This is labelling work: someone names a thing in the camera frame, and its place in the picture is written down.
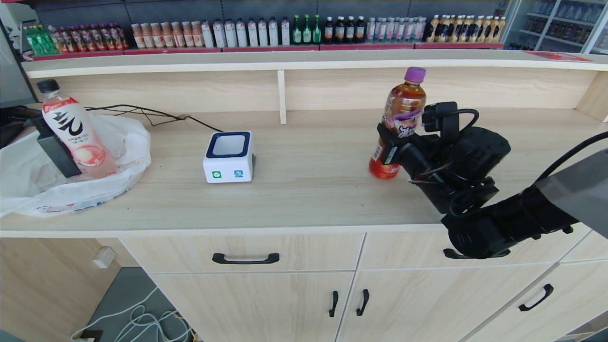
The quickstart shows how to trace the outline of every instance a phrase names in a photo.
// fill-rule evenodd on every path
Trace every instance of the black drawer handle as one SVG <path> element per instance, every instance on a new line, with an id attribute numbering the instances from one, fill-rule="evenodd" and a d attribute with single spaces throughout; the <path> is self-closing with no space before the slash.
<path id="1" fill-rule="evenodd" d="M 495 256 L 491 256 L 491 257 L 503 257 L 503 256 L 507 256 L 509 254 L 511 254 L 510 250 L 504 250 L 504 251 L 496 254 Z M 446 248 L 445 250 L 443 250 L 443 255 L 445 255 L 446 257 L 448 257 L 450 259 L 475 259 L 472 257 L 464 256 L 464 255 L 456 252 L 452 248 Z"/>
<path id="2" fill-rule="evenodd" d="M 253 260 L 253 261 L 232 261 L 226 260 L 226 255 L 223 253 L 213 253 L 211 260 L 217 263 L 223 263 L 225 265 L 261 265 L 264 263 L 275 263 L 278 262 L 278 253 L 268 254 L 266 260 Z"/>
<path id="3" fill-rule="evenodd" d="M 551 286 L 551 284 L 547 284 L 547 285 L 543 286 L 542 288 L 545 289 L 545 295 L 541 298 L 541 300 L 534 303 L 534 305 L 532 305 L 531 307 L 527 307 L 525 304 L 522 304 L 522 305 L 518 306 L 519 311 L 532 310 L 533 308 L 535 308 L 538 304 L 542 303 L 542 301 L 544 301 L 547 297 L 549 297 L 553 293 L 553 286 Z"/>
<path id="4" fill-rule="evenodd" d="M 357 316 L 363 316 L 363 311 L 365 311 L 365 306 L 367 305 L 367 301 L 370 300 L 370 292 L 365 289 L 363 290 L 363 305 L 361 309 L 357 309 Z"/>
<path id="5" fill-rule="evenodd" d="M 330 317 L 333 317 L 336 314 L 336 305 L 338 305 L 338 291 L 334 291 L 333 296 L 334 296 L 334 305 L 331 307 Z"/>

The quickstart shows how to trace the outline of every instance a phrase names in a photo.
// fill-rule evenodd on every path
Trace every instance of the power cord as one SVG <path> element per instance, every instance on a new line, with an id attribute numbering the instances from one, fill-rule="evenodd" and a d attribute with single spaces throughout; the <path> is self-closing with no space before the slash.
<path id="1" fill-rule="evenodd" d="M 192 335 L 192 337 L 194 338 L 194 341 L 196 341 L 196 334 L 194 334 L 193 330 L 191 327 L 188 326 L 188 324 L 184 321 L 183 317 L 179 316 L 178 311 L 177 310 L 168 310 L 165 311 L 160 318 L 156 318 L 154 315 L 147 313 L 146 312 L 146 307 L 144 306 L 144 302 L 147 301 L 150 296 L 152 296 L 152 294 L 154 292 L 156 292 L 156 290 L 158 290 L 158 287 L 155 287 L 154 290 L 152 290 L 152 292 L 150 292 L 150 294 L 148 294 L 148 296 L 146 296 L 146 298 L 143 299 L 143 301 L 138 302 L 136 304 L 134 304 L 131 307 L 128 307 L 125 310 L 122 310 L 121 312 L 117 312 L 117 313 L 113 313 L 111 315 L 106 315 L 100 318 L 97 318 L 93 323 L 89 324 L 88 326 L 76 331 L 75 333 L 72 334 L 71 336 L 71 340 L 72 342 L 76 341 L 75 336 L 78 335 L 79 333 L 81 333 L 82 331 L 94 326 L 95 324 L 97 324 L 99 321 L 101 321 L 102 319 L 106 319 L 109 317 L 114 317 L 114 316 L 118 316 L 121 315 L 129 310 L 133 310 L 131 311 L 131 315 L 130 315 L 130 321 L 129 323 L 127 323 L 127 325 L 125 325 L 124 328 L 122 328 L 122 330 L 119 332 L 118 336 L 116 336 L 116 338 L 114 339 L 114 342 L 120 342 L 125 336 L 127 336 L 135 327 L 143 327 L 143 330 L 141 332 L 139 332 L 137 334 L 137 336 L 135 336 L 133 339 L 131 339 L 131 341 L 129 342 L 136 342 L 137 339 L 143 335 L 144 332 L 146 332 L 146 330 L 148 330 L 151 327 L 156 327 L 156 342 L 159 342 L 159 336 L 162 337 L 162 342 L 189 342 L 190 341 L 190 334 Z M 141 310 L 141 313 L 139 315 L 135 315 L 136 312 L 138 310 Z M 150 322 L 147 323 L 142 323 L 142 319 L 144 317 L 148 317 L 151 318 L 152 320 Z M 174 317 L 176 319 L 179 319 L 179 321 L 184 325 L 184 333 L 182 335 L 180 335 L 177 338 L 174 339 L 169 339 L 166 335 L 165 332 L 161 326 L 161 322 L 169 317 Z"/>

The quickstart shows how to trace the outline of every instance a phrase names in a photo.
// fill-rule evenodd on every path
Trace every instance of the drawer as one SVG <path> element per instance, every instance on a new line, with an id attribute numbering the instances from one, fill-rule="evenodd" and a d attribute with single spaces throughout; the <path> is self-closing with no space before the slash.
<path id="1" fill-rule="evenodd" d="M 121 241 L 148 273 L 320 271 L 354 270 L 363 236 L 184 236 Z"/>
<path id="2" fill-rule="evenodd" d="M 608 239 L 595 231 L 591 231 L 561 261 L 597 259 L 608 259 Z"/>
<path id="3" fill-rule="evenodd" d="M 511 248 L 505 257 L 478 259 L 449 259 L 443 254 L 454 248 L 447 229 L 432 232 L 368 233 L 361 253 L 359 269 L 462 267 L 512 265 L 537 262 L 557 262 L 572 246 L 585 236 L 589 228 L 575 225 L 574 232 L 546 234 L 540 240 L 527 239 Z"/>

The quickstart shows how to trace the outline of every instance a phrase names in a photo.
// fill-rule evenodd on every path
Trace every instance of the cabinet door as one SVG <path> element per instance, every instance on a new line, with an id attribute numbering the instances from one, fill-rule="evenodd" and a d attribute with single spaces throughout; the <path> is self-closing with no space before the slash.
<path id="1" fill-rule="evenodd" d="M 495 318 L 489 319 L 467 342 L 487 342 L 500 336 L 505 341 L 552 342 L 594 319 L 608 309 L 608 261 L 563 263 L 518 296 Z M 521 311 L 553 292 L 530 311 Z"/>
<path id="2" fill-rule="evenodd" d="M 458 341 L 549 266 L 358 271 L 338 341 Z"/>
<path id="3" fill-rule="evenodd" d="M 334 342 L 353 274 L 150 276 L 205 342 Z"/>

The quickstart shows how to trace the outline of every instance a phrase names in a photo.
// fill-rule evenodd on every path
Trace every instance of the green bottle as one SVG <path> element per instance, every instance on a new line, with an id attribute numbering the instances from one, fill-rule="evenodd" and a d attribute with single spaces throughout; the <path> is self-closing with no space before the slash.
<path id="1" fill-rule="evenodd" d="M 304 31 L 302 32 L 302 42 L 304 44 L 310 44 L 310 41 L 313 38 L 313 32 L 310 31 L 308 18 L 308 15 L 304 16 Z"/>
<path id="2" fill-rule="evenodd" d="M 300 31 L 300 16 L 294 15 L 294 30 L 292 31 L 294 45 L 302 44 L 302 31 Z"/>
<path id="3" fill-rule="evenodd" d="M 313 43 L 321 43 L 321 29 L 319 28 L 319 15 L 314 15 L 314 31 L 313 31 Z"/>

